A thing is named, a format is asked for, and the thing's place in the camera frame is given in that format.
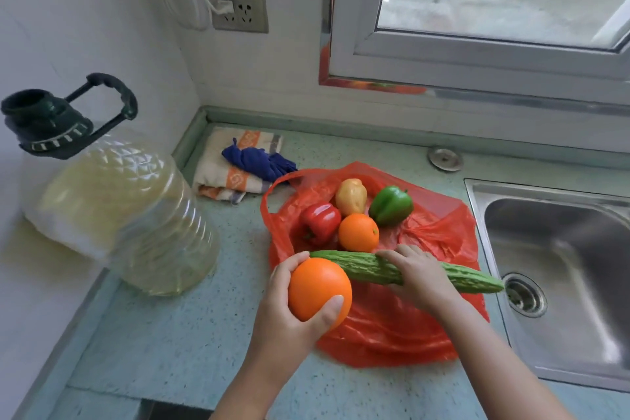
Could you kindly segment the green bitter gourd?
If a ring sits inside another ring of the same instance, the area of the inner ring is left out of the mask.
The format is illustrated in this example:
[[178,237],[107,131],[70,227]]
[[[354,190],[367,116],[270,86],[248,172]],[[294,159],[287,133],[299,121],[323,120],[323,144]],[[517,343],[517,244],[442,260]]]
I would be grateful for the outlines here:
[[[403,285],[400,270],[385,258],[366,252],[319,250],[311,257],[327,259],[339,267],[354,281],[378,285]],[[503,281],[465,265],[438,261],[449,281],[462,294],[493,294],[505,290]]]

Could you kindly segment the clear oil bottle green cap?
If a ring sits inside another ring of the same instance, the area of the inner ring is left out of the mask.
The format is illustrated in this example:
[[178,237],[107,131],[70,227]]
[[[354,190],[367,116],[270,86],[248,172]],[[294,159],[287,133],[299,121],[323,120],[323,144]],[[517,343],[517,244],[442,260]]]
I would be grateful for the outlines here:
[[174,158],[137,131],[134,93],[105,73],[65,98],[41,89],[0,103],[23,161],[20,207],[46,238],[152,296],[214,273],[219,242]]

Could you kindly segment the large orange fruit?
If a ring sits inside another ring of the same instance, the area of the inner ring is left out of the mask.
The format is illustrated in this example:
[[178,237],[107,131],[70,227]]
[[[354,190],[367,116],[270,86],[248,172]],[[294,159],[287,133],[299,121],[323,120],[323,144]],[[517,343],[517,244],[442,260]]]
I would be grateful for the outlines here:
[[337,328],[350,312],[353,300],[351,282],[339,265],[324,258],[310,257],[292,272],[288,286],[288,308],[298,320],[304,322],[337,295],[343,297],[343,304],[329,330]]

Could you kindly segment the folded white orange towel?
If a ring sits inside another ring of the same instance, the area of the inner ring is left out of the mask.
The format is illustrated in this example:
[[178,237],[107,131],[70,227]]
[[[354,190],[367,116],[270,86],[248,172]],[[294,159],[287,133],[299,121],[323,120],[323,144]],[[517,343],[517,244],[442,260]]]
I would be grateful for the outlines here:
[[192,182],[195,194],[237,205],[247,194],[264,194],[268,191],[271,182],[233,166],[223,157],[222,151],[232,146],[233,141],[239,149],[263,148],[272,155],[280,153],[284,138],[277,133],[254,129],[214,127],[203,144],[195,169]]

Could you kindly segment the small orange fruit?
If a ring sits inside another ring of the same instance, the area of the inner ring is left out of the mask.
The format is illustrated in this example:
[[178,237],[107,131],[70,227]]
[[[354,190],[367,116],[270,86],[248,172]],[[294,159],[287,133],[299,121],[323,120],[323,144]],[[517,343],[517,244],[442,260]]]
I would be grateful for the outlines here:
[[351,252],[372,252],[379,245],[380,231],[372,218],[365,214],[351,214],[338,227],[338,243]]

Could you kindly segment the red plastic bag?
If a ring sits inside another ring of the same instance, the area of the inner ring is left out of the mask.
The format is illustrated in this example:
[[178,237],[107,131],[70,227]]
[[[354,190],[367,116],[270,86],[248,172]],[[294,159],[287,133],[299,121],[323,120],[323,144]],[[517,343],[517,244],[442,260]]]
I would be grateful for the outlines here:
[[[329,201],[345,179],[360,179],[369,198],[388,185],[406,190],[414,212],[384,230],[379,249],[417,245],[439,261],[479,270],[476,221],[468,205],[355,161],[341,169],[303,169],[276,180],[262,196],[260,211],[270,232],[268,262],[273,270],[295,252],[309,250],[299,217],[318,201]],[[457,358],[449,337],[428,313],[403,303],[388,287],[351,283],[346,319],[320,339],[318,349],[354,368],[401,367]]]

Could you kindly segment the green bell pepper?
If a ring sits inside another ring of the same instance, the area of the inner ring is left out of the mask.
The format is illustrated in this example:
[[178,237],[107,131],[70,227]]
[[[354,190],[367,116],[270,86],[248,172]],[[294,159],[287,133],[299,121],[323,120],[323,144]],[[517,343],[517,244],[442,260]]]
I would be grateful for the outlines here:
[[396,185],[388,185],[374,197],[368,216],[379,227],[396,226],[405,221],[414,211],[414,201]]

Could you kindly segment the yellow potato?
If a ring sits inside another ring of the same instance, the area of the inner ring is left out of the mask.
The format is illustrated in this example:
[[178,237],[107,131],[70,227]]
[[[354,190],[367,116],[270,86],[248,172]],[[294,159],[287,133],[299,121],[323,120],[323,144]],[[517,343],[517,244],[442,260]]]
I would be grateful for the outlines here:
[[358,178],[344,180],[335,193],[335,205],[342,217],[364,214],[367,205],[367,190]]

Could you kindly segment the red bell pepper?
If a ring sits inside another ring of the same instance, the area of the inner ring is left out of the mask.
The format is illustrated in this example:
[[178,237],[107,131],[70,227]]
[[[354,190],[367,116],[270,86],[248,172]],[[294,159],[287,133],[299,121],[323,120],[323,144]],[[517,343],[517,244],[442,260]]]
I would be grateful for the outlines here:
[[341,212],[329,201],[311,204],[300,215],[304,240],[316,247],[330,241],[341,222]]

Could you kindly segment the person's left hand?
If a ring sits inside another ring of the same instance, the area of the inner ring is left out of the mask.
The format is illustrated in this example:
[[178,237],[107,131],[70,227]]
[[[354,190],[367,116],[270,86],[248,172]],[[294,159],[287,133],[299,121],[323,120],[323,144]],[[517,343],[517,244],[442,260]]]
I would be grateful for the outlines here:
[[247,356],[309,355],[324,334],[310,334],[309,320],[300,321],[288,308],[288,286],[292,272],[309,258],[303,251],[274,268],[259,304]]

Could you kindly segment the stainless steel sink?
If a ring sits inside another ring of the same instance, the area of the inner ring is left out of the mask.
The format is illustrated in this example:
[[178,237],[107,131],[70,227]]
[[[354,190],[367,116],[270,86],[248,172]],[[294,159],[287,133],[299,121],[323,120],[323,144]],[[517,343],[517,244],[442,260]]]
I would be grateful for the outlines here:
[[497,295],[509,344],[542,379],[630,393],[630,198],[465,180],[490,273],[535,281],[547,311]]

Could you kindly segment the grey wall socket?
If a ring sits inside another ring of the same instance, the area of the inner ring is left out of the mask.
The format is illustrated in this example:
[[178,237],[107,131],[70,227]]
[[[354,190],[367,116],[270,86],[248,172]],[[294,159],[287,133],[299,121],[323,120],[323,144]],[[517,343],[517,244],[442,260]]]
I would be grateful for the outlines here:
[[266,0],[209,0],[216,9],[232,2],[232,12],[212,16],[212,26],[218,31],[268,34]]

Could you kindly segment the white window frame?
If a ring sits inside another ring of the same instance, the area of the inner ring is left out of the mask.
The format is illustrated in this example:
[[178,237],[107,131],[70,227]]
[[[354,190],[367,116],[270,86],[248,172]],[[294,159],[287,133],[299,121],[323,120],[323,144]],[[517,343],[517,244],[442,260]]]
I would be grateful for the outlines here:
[[319,83],[630,105],[630,0],[325,0]]

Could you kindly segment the person's right forearm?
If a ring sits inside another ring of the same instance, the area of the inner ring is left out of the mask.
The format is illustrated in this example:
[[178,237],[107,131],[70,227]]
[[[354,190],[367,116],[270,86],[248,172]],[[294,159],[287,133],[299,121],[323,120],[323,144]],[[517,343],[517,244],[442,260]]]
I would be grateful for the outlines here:
[[488,420],[576,420],[478,311],[457,293],[430,305]]

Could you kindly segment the blue cloth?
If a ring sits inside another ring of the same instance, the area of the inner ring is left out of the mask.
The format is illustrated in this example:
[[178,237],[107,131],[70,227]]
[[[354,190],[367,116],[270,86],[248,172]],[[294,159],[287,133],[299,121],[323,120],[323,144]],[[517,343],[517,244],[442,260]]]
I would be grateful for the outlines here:
[[234,167],[269,183],[298,170],[295,162],[280,153],[271,154],[256,147],[238,148],[236,138],[222,151],[222,156]]

